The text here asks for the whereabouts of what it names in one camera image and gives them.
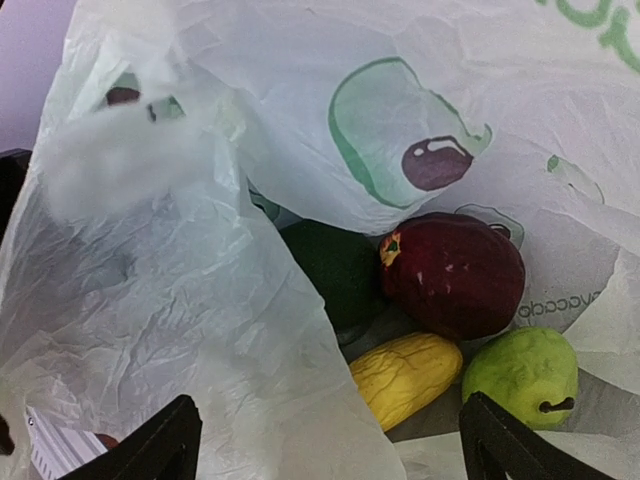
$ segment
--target avocado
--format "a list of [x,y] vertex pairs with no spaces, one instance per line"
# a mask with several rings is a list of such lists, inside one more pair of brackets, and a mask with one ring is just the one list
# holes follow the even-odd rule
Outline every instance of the avocado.
[[387,307],[379,283],[380,260],[371,242],[359,233],[313,220],[290,225],[280,234],[324,298],[339,343],[364,334]]
[[338,86],[329,131],[353,177],[384,205],[424,203],[460,180],[489,145],[402,58],[375,60]]

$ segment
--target dark green avocado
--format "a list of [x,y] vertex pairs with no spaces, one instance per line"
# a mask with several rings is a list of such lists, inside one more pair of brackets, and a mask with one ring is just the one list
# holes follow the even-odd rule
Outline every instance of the dark green avocado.
[[380,259],[362,234],[303,220],[280,234],[295,261],[324,298],[341,344],[364,334],[386,308]]

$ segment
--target green fruit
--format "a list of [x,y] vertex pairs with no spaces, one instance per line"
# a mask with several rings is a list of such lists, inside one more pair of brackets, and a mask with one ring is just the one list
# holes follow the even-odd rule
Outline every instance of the green fruit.
[[483,392],[534,430],[552,429],[571,414],[578,394],[578,360],[550,328],[525,327],[485,345],[462,381],[462,400]]
[[325,300],[325,309],[341,343],[350,332],[366,331],[386,302],[379,286],[380,261],[364,235],[311,220],[284,228],[280,234],[293,258]]

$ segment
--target printed avocado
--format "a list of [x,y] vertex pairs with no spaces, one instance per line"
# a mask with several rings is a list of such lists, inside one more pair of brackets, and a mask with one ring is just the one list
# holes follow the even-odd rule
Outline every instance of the printed avocado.
[[468,120],[399,57],[351,73],[329,107],[329,130],[351,174],[396,208],[424,203],[469,170],[492,134]]

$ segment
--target crumpled plastic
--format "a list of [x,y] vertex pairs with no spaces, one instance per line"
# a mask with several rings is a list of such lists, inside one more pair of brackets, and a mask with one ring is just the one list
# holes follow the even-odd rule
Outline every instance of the crumpled plastic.
[[[600,435],[637,465],[635,6],[373,7],[79,0],[0,250],[17,404],[122,437],[188,393],[199,478],[403,479],[250,182],[371,235],[430,210],[508,230],[515,324],[563,331],[584,370],[563,445],[589,458]],[[124,75],[140,103],[104,110]],[[150,124],[168,98],[184,115]],[[450,441],[425,441],[433,478]]]

